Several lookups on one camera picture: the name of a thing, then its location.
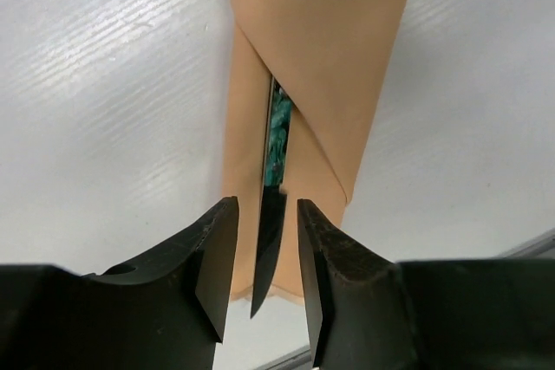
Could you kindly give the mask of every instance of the tan napkin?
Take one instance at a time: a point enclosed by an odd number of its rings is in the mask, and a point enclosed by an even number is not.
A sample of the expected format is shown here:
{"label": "tan napkin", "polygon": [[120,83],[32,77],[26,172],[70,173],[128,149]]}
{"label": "tan napkin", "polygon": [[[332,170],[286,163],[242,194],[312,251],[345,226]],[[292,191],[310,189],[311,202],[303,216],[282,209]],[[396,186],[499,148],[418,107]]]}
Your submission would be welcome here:
{"label": "tan napkin", "polygon": [[224,195],[240,205],[232,298],[254,276],[270,73],[292,98],[284,237],[273,292],[302,301],[296,202],[339,226],[407,0],[232,0],[236,28]]}

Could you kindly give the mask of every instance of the brown cloth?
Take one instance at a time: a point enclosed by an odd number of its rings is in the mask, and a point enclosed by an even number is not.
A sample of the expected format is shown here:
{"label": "brown cloth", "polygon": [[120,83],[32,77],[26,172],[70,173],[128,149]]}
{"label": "brown cloth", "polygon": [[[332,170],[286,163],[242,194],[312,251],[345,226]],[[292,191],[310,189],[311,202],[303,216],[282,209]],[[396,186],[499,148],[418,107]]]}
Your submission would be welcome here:
{"label": "brown cloth", "polygon": [[224,195],[240,206],[232,299],[251,293],[272,73],[293,100],[288,195],[273,293],[303,300],[296,202],[339,226],[407,0],[232,0],[235,39],[225,133]]}

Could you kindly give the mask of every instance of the folded cloth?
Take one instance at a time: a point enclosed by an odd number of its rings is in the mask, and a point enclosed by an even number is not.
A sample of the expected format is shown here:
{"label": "folded cloth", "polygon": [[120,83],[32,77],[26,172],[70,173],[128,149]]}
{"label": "folded cloth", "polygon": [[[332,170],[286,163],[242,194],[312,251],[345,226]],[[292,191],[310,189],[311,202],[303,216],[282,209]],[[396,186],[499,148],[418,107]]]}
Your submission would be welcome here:
{"label": "folded cloth", "polygon": [[301,302],[297,199],[313,200],[340,225],[406,2],[232,0],[223,176],[224,195],[237,195],[240,206],[232,299],[250,294],[254,275],[271,74],[294,104],[273,293]]}

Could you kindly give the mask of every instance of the white surface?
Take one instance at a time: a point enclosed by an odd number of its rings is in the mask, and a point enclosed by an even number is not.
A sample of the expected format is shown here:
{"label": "white surface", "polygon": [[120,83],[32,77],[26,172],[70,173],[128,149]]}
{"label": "white surface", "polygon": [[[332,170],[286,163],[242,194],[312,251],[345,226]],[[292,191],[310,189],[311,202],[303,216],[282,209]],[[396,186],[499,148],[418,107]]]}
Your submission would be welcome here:
{"label": "white surface", "polygon": [[[491,256],[555,225],[555,0],[409,0],[343,228],[391,259]],[[0,0],[0,261],[102,272],[216,201],[227,0]],[[229,310],[215,368],[306,343]]]}

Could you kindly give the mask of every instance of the knife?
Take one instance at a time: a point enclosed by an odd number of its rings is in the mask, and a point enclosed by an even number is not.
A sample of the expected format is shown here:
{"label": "knife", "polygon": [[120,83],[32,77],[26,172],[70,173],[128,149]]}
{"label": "knife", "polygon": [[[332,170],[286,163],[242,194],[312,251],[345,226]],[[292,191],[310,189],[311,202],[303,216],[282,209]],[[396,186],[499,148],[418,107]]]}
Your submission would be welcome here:
{"label": "knife", "polygon": [[287,203],[287,196],[281,190],[281,185],[284,182],[291,109],[291,99],[272,77],[264,144],[262,202],[252,284],[251,318],[264,303],[278,264]]}

